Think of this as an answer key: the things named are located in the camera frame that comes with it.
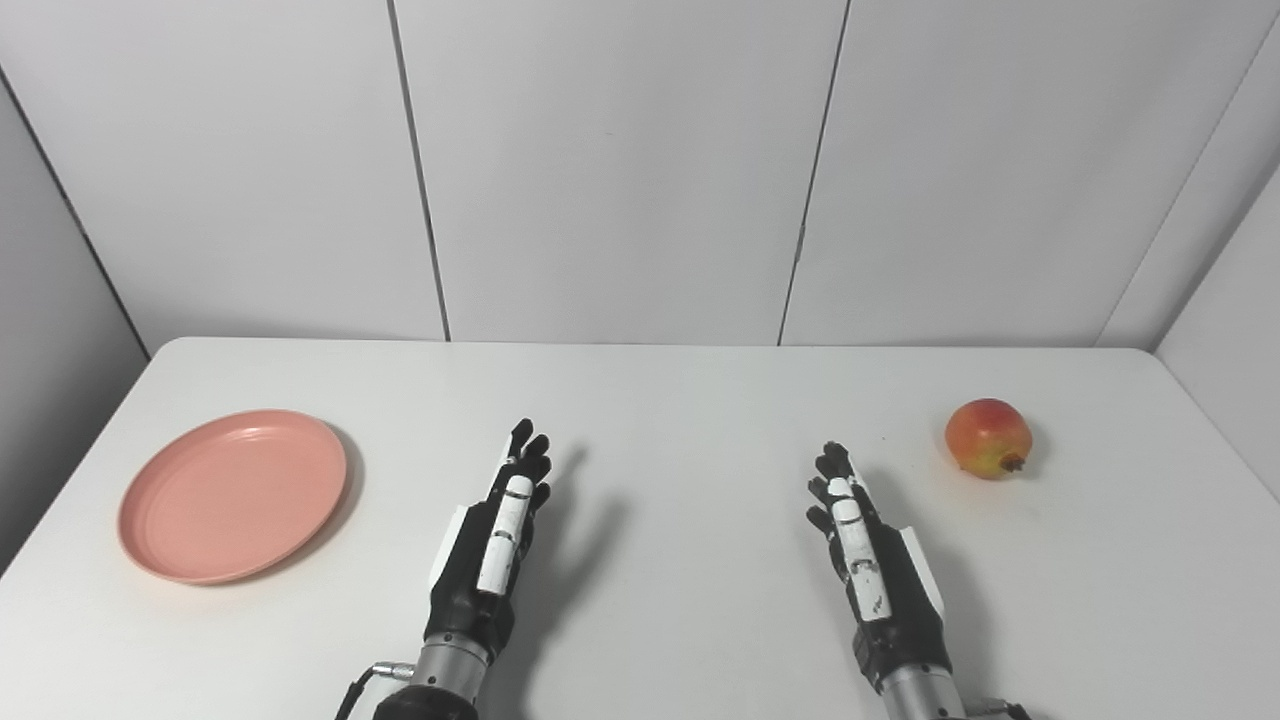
black robotic finger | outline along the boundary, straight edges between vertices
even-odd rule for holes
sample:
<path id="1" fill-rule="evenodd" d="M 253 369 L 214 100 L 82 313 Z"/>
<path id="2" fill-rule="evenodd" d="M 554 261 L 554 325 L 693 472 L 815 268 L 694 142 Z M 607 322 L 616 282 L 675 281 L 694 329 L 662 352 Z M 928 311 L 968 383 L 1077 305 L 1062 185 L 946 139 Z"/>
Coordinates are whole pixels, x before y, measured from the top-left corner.
<path id="1" fill-rule="evenodd" d="M 507 483 L 515 474 L 516 466 L 509 460 L 498 469 L 498 475 L 493 479 L 493 484 L 489 486 L 489 496 L 484 500 L 484 502 L 493 506 L 494 511 L 497 511 L 498 503 L 502 502 L 502 493 L 507 491 Z"/>
<path id="2" fill-rule="evenodd" d="M 854 466 L 849 461 L 849 451 L 838 442 L 828 442 L 822 446 L 822 456 L 814 461 L 818 471 L 828 480 L 832 478 L 847 478 L 854 474 Z"/>
<path id="3" fill-rule="evenodd" d="M 805 511 L 804 516 L 809 520 L 809 524 L 818 528 L 818 530 L 822 532 L 827 539 L 831 539 L 831 537 L 836 534 L 836 521 L 831 519 L 831 514 L 827 512 L 824 507 L 814 505 Z"/>
<path id="4" fill-rule="evenodd" d="M 534 497 L 530 498 L 529 501 L 534 509 L 534 512 L 536 512 L 538 509 L 541 507 L 543 503 L 547 502 L 547 500 L 550 496 L 552 496 L 552 486 L 547 483 L 538 483 L 536 486 L 534 486 Z"/>
<path id="5" fill-rule="evenodd" d="M 525 456 L 512 465 L 512 471 L 536 484 L 552 471 L 552 461 L 545 455 Z"/>
<path id="6" fill-rule="evenodd" d="M 529 438 L 534 434 L 534 421 L 525 418 L 511 430 L 511 447 L 507 451 L 507 457 L 520 457 L 520 448 L 525 447 Z"/>
<path id="7" fill-rule="evenodd" d="M 525 446 L 525 452 L 521 457 L 547 455 L 547 448 L 550 447 L 550 441 L 547 436 L 535 437 L 527 446 Z"/>
<path id="8" fill-rule="evenodd" d="M 827 492 L 827 480 L 822 478 L 809 480 L 809 495 L 817 497 L 823 507 L 831 507 L 831 493 Z"/>

robotic arm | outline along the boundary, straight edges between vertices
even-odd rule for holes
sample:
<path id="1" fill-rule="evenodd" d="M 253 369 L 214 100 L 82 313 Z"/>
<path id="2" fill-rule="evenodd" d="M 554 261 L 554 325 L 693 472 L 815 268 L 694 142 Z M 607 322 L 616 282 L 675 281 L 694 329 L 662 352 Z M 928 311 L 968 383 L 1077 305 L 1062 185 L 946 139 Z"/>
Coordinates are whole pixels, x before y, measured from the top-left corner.
<path id="1" fill-rule="evenodd" d="M 965 708 L 942 638 L 942 597 L 915 530 L 881 520 L 841 445 L 828 442 L 815 465 L 822 477 L 809 482 L 809 492 L 820 505 L 805 516 L 827 538 L 831 564 L 858 620 L 854 656 L 890 719 L 963 720 L 1004 712 L 1030 720 L 1021 706 L 1002 700 Z"/>
<path id="2" fill-rule="evenodd" d="M 458 509 L 433 570 L 431 614 L 416 665 L 379 662 L 353 683 L 338 711 L 349 715 L 371 675 L 408 680 L 378 705 L 374 720 L 477 720 L 484 676 L 516 623 L 512 592 L 534 541 L 534 515 L 550 496 L 547 436 L 521 420 L 503 446 L 484 500 Z"/>

panel seam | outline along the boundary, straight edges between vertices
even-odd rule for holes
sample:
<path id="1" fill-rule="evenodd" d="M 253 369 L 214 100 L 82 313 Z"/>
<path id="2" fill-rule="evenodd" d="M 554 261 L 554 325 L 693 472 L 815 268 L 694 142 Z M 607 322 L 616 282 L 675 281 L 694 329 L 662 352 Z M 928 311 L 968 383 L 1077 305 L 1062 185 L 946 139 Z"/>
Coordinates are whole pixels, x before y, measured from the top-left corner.
<path id="1" fill-rule="evenodd" d="M 1212 425 L 1213 429 L 1217 432 L 1219 437 L 1222 438 L 1222 442 L 1225 442 L 1226 446 L 1231 448 L 1231 452 L 1234 452 L 1235 456 L 1240 459 L 1240 462 L 1243 462 L 1244 466 L 1251 473 L 1253 473 L 1253 478 L 1258 480 L 1258 484 L 1262 486 L 1262 489 L 1265 489 L 1272 498 L 1275 498 L 1276 502 L 1280 502 L 1280 492 L 1272 489 L 1271 486 L 1262 479 L 1262 473 L 1260 473 L 1257 468 L 1253 466 L 1253 462 L 1249 462 L 1249 460 L 1244 456 L 1244 454 L 1240 452 L 1239 447 L 1236 447 L 1235 442 L 1226 436 L 1226 430 L 1217 423 L 1217 420 L 1212 415 L 1210 415 L 1208 409 L 1204 407 L 1203 404 L 1201 404 L 1198 397 L 1196 397 L 1196 395 L 1192 392 L 1190 386 L 1188 386 L 1185 382 L 1183 382 L 1181 378 L 1178 377 L 1178 373 L 1174 372 L 1174 369 L 1169 365 L 1169 363 L 1164 360 L 1164 357 L 1160 357 L 1157 355 L 1153 355 L 1153 357 L 1156 357 L 1156 360 L 1160 361 L 1160 364 L 1165 368 L 1165 372 L 1169 373 L 1169 377 L 1174 379 L 1174 382 L 1183 391 L 1183 393 L 1192 401 L 1193 405 L 1196 405 L 1196 409 L 1201 411 L 1201 415 L 1204 415 L 1204 419 L 1208 420 L 1208 424 Z"/>
<path id="2" fill-rule="evenodd" d="M 1106 333 L 1107 325 L 1111 324 L 1111 319 L 1115 318 L 1116 310 L 1120 309 L 1120 304 L 1124 301 L 1124 296 L 1129 293 L 1129 288 L 1133 287 L 1134 279 L 1137 279 L 1138 273 L 1142 272 L 1142 266 L 1147 263 L 1147 256 L 1151 255 L 1151 250 L 1156 246 L 1156 241 L 1160 240 L 1160 234 L 1164 232 L 1165 224 L 1169 222 L 1169 217 L 1172 215 L 1174 208 L 1176 208 L 1178 201 L 1181 200 L 1183 192 L 1187 191 L 1188 183 L 1190 183 L 1190 179 L 1196 176 L 1196 169 L 1199 168 L 1201 160 L 1204 158 L 1204 152 L 1208 150 L 1210 143 L 1212 143 L 1213 141 L 1213 136 L 1217 135 L 1217 129 L 1222 124 L 1222 119 L 1226 117 L 1226 114 L 1231 109 L 1231 105 L 1235 102 L 1235 96 L 1239 95 L 1240 87 L 1244 86 L 1244 79 L 1249 77 L 1249 72 L 1253 70 L 1253 64 L 1257 61 L 1258 55 L 1262 54 L 1262 47 L 1266 45 L 1267 38 L 1270 38 L 1271 33 L 1275 31 L 1276 20 L 1280 20 L 1280 9 L 1277 9 L 1276 13 L 1271 17 L 1271 24 L 1267 27 L 1267 32 L 1262 33 L 1262 40 L 1258 41 L 1258 46 L 1254 47 L 1253 55 L 1251 55 L 1249 61 L 1245 63 L 1244 72 L 1240 73 L 1239 79 L 1236 79 L 1235 82 L 1235 87 L 1231 88 L 1231 95 L 1228 96 L 1226 102 L 1222 105 L 1222 111 L 1219 113 L 1217 119 L 1213 122 L 1213 127 L 1210 128 L 1208 136 L 1204 138 L 1204 143 L 1201 146 L 1199 152 L 1196 154 L 1196 159 L 1192 161 L 1190 168 L 1188 168 L 1187 176 L 1183 177 L 1181 184 L 1179 184 L 1178 191 L 1174 192 L 1174 197 L 1170 201 L 1169 208 L 1165 209 L 1165 214 L 1160 218 L 1160 223 L 1156 225 L 1156 232 L 1152 233 L 1151 240 L 1147 242 L 1146 250 L 1143 250 L 1142 252 L 1142 258 L 1138 260 L 1138 264 L 1134 265 L 1133 274 L 1129 275 L 1129 282 L 1125 283 L 1124 290 L 1121 290 L 1120 295 L 1116 296 L 1115 305 L 1111 306 L 1111 311 L 1107 313 L 1106 320 L 1102 322 L 1102 327 L 1098 329 L 1097 337 L 1093 338 L 1093 347 L 1097 347 L 1098 342 L 1102 341 L 1102 336 Z M 1160 338 L 1157 338 L 1156 342 L 1147 350 L 1155 350 L 1155 346 L 1158 343 Z"/>
<path id="3" fill-rule="evenodd" d="M 106 265 L 102 264 L 102 258 L 97 254 L 97 249 L 93 247 L 93 241 L 90 240 L 88 232 L 84 229 L 84 223 L 81 222 L 79 213 L 76 211 L 76 205 L 72 204 L 70 196 L 67 195 L 67 187 L 63 186 L 61 178 L 58 177 L 58 172 L 54 169 L 54 164 L 49 159 L 49 154 L 45 152 L 45 146 L 40 142 L 40 137 L 36 135 L 36 128 L 31 124 L 31 118 L 22 108 L 22 102 L 18 101 L 18 92 L 13 88 L 13 83 L 9 82 L 9 76 L 5 74 L 4 68 L 0 68 L 0 85 L 4 86 L 5 95 L 9 96 L 9 101 L 13 102 L 14 109 L 18 111 L 18 118 L 22 120 L 22 126 L 27 129 L 27 136 L 31 137 L 31 143 L 35 145 L 36 154 L 40 155 L 40 161 L 45 165 L 45 172 L 47 172 L 50 179 L 54 181 L 58 196 L 61 199 L 63 206 L 67 208 L 67 214 L 70 215 L 72 223 L 76 225 L 76 232 L 79 233 L 81 240 L 84 242 L 84 249 L 88 250 L 88 255 L 93 260 L 93 266 L 97 268 L 97 273 L 102 275 L 102 282 L 106 284 L 108 292 L 111 293 L 111 300 L 115 302 L 115 307 L 124 318 L 124 324 L 129 328 L 129 334 L 132 334 L 133 341 L 138 343 L 138 350 L 142 351 L 142 357 L 150 363 L 151 352 L 147 351 L 146 343 L 142 342 L 142 334 L 138 332 L 138 325 L 134 324 L 133 316 L 129 315 L 128 307 L 124 306 L 124 300 L 120 299 L 120 292 L 115 288 L 111 275 L 108 274 Z"/>
<path id="4" fill-rule="evenodd" d="M 804 251 L 804 236 L 809 224 L 809 204 L 813 201 L 813 186 L 818 178 L 818 160 L 822 158 L 822 141 L 827 135 L 827 118 L 831 115 L 831 97 L 836 92 L 836 73 L 840 70 L 840 55 L 845 47 L 845 29 L 849 27 L 849 9 L 852 0 L 845 0 L 845 14 L 840 19 L 840 36 L 836 38 L 836 56 L 831 63 L 831 78 L 827 81 L 827 99 L 822 105 L 822 122 L 818 123 L 818 142 L 813 149 L 813 164 L 809 167 L 809 187 L 804 193 L 804 210 L 800 211 L 800 229 L 796 233 L 796 252 L 791 259 L 791 277 L 787 278 L 787 295 L 782 301 L 782 322 L 778 323 L 776 346 L 782 347 L 782 333 L 787 329 L 787 314 L 791 311 L 791 291 L 796 284 L 796 270 L 800 268 L 800 254 Z"/>
<path id="5" fill-rule="evenodd" d="M 431 223 L 431 204 L 426 196 L 426 174 L 422 172 L 422 149 L 417 141 L 417 120 L 413 119 L 413 99 L 410 96 L 408 69 L 404 65 L 404 46 L 401 41 L 399 15 L 396 0 L 387 0 L 387 17 L 392 26 L 392 44 L 396 46 L 396 67 L 399 73 L 401 96 L 404 102 L 404 120 L 408 124 L 408 142 L 413 154 L 413 172 L 417 176 L 417 195 L 422 204 L 422 222 L 426 227 L 426 247 L 431 255 L 431 277 L 435 281 L 435 300 L 440 306 L 440 328 L 444 342 L 452 342 L 449 311 L 444 306 L 444 282 L 440 279 L 440 256 L 435 249 L 435 225 Z"/>

pink plate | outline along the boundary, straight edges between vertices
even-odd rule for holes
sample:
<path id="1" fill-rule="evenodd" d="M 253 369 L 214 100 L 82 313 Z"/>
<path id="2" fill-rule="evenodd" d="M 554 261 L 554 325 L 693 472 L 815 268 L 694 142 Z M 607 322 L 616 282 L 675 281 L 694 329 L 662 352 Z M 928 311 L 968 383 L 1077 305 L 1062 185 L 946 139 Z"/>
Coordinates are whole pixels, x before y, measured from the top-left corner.
<path id="1" fill-rule="evenodd" d="M 143 569 L 207 585 L 252 575 L 302 547 L 333 514 L 347 456 L 301 413 L 219 418 L 157 452 L 120 503 L 120 543 Z"/>

white finger segment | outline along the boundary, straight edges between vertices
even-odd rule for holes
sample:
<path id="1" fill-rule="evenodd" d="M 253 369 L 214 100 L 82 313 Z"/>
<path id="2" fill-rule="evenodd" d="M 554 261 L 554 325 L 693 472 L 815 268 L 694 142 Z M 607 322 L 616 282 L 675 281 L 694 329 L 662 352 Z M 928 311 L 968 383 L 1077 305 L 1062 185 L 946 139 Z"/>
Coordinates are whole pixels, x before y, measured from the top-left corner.
<path id="1" fill-rule="evenodd" d="M 863 510 L 854 500 L 849 479 L 832 478 L 827 483 L 827 492 L 838 498 L 831 503 L 831 519 L 836 521 L 836 536 L 845 552 L 849 582 L 854 587 L 854 597 L 858 598 L 858 615 L 864 621 L 890 618 L 893 615 L 893 609 L 884 591 L 879 560 L 876 557 L 872 536 L 867 532 Z"/>
<path id="2" fill-rule="evenodd" d="M 525 514 L 530 497 L 534 495 L 534 482 L 524 475 L 512 475 L 498 505 L 498 516 L 493 521 L 493 532 L 480 561 L 480 577 L 476 589 L 490 594 L 506 594 L 511 578 L 511 565 L 520 547 L 520 532 L 525 527 Z"/>

